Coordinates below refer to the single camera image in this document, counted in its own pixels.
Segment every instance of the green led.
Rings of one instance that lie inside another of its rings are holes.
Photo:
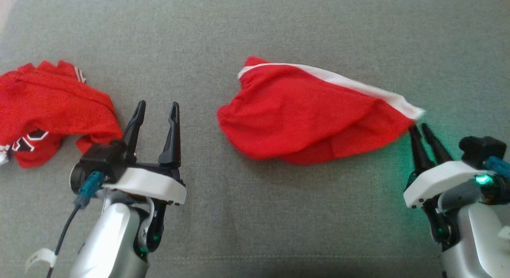
[[[490,176],[486,175],[477,175],[475,176],[475,181],[479,185],[486,185],[492,182],[492,178]]]

